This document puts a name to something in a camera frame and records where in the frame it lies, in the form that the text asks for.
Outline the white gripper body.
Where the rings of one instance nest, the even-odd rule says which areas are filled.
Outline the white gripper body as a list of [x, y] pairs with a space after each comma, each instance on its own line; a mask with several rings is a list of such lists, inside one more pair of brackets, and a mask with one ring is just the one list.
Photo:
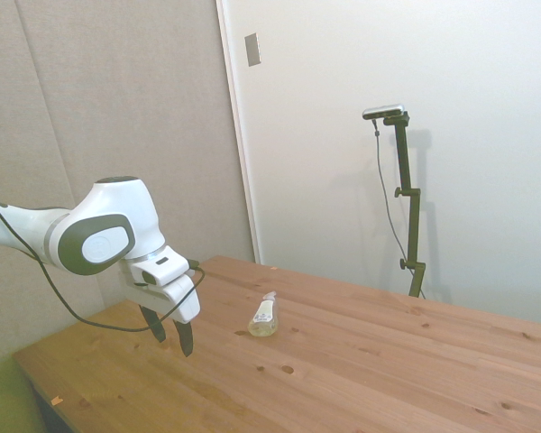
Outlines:
[[200, 312], [200, 304], [191, 277], [194, 271], [186, 271], [165, 286], [154, 286], [137, 281], [132, 268], [119, 262], [121, 277], [125, 283], [124, 293], [128, 300], [179, 323], [189, 323]]

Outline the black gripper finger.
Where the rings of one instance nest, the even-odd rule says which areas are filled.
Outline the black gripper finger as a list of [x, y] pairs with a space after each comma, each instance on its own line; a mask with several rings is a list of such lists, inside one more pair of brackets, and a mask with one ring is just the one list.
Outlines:
[[194, 337], [191, 323], [182, 323], [177, 320], [174, 320], [173, 323], [179, 335], [179, 345], [183, 355], [186, 357], [191, 356], [194, 350]]
[[150, 328], [150, 331], [156, 340], [159, 343], [162, 343], [166, 339], [166, 331], [160, 322], [158, 314], [151, 309], [145, 308], [144, 306], [140, 306], [140, 310], [147, 323], [147, 326]]

